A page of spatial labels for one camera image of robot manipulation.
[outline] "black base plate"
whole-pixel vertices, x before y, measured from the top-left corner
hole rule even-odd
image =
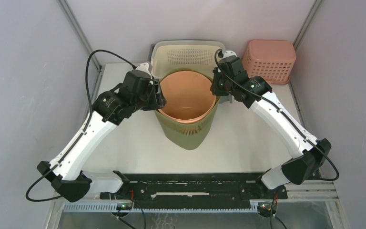
[[[272,199],[275,193],[279,199],[288,198],[284,186],[261,192],[254,182],[261,174],[124,174],[125,183],[117,194],[150,209],[244,209],[251,199]],[[160,195],[173,192],[194,194]]]

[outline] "white arm segment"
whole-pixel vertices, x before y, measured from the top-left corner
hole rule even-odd
[[[60,165],[53,170],[55,175],[61,175],[62,180],[76,180],[81,173],[82,166],[85,164],[86,160],[95,148],[112,130],[116,128],[115,124],[111,122],[103,122],[102,119],[103,117],[99,113],[96,111],[93,112],[90,124],[86,131],[83,133],[83,128],[86,125],[87,119],[60,154],[50,161],[50,168],[58,164],[62,155],[70,148],[79,134],[83,133],[82,137],[73,149],[68,153]],[[92,180],[89,193],[116,192],[122,185],[121,178],[115,173],[95,174],[84,172],[83,174]]]
[[[307,139],[316,144],[317,138],[303,128],[283,107],[274,92],[267,92],[263,97],[275,103],[303,132]],[[265,100],[255,101],[250,107],[256,114],[258,114],[269,126],[278,134],[289,154],[292,158],[298,158],[303,154],[304,150],[309,151],[313,146],[304,141],[304,138],[296,131],[291,123]],[[281,170],[281,165],[270,169],[262,176],[262,182],[269,189],[274,189],[280,185],[287,184],[290,181],[285,177]]]
[[[311,142],[315,143],[318,140],[292,117],[274,92],[267,92],[262,96],[275,103],[281,109],[280,111],[284,112]],[[304,150],[308,151],[312,148],[308,142],[304,142],[304,138],[287,121],[284,115],[277,112],[277,109],[267,101],[263,99],[255,101],[250,109],[258,114],[278,134],[292,158],[298,158],[303,155]]]

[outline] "white basket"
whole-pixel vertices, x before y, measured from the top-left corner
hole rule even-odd
[[[213,78],[215,51],[225,50],[221,42],[164,41],[158,42],[152,52],[152,75],[162,79],[173,72],[190,70]]]

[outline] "ventilation holes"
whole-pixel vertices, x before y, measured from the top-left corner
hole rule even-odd
[[[265,80],[273,80],[276,82],[287,82],[288,76],[292,68],[292,63],[285,62],[260,62],[251,61],[250,57],[247,61],[249,62],[249,76],[261,76]]]
[[[214,54],[203,49],[172,49],[167,56],[170,64],[209,65],[214,61]]]
[[[171,120],[164,120],[163,122],[161,122],[161,125],[165,125],[165,127],[170,128],[173,131],[176,131],[183,135],[195,135],[199,133],[207,124],[209,124],[210,121],[212,121],[212,118],[207,118],[203,121],[203,123],[200,123],[193,127],[182,127],[180,125],[176,125]]]

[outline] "black plastic bracket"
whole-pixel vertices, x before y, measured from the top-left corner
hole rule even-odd
[[[211,85],[214,95],[231,94],[235,100],[250,108],[254,101],[260,101],[261,95],[272,91],[271,86],[262,77],[248,77],[239,57],[229,56],[220,60],[218,64],[221,69],[214,68],[214,80]]]
[[[329,153],[332,145],[324,138],[317,142],[318,147],[326,156]],[[312,147],[309,151],[304,151],[304,155],[290,160],[281,166],[284,176],[296,185],[302,184],[308,177],[316,172],[324,163],[325,157],[315,148]]]
[[[48,161],[41,161],[37,165],[37,170],[42,174],[46,174],[50,170],[50,164]],[[85,177],[81,172],[76,180],[68,181],[62,180],[60,176],[50,172],[46,179],[51,182],[51,186],[62,197],[69,202],[76,202],[88,193],[92,180]]]
[[[123,184],[128,184],[130,182],[130,180],[126,176],[124,176],[124,174],[122,174],[120,171],[114,170],[113,173],[117,174],[121,178]]]
[[[272,199],[276,193],[279,199],[288,198],[284,186],[265,190],[255,183],[261,174],[124,174],[130,182],[124,183],[117,194],[151,209],[244,209],[249,208],[251,199]],[[161,195],[173,192],[180,194]],[[100,198],[113,196],[102,193]]]

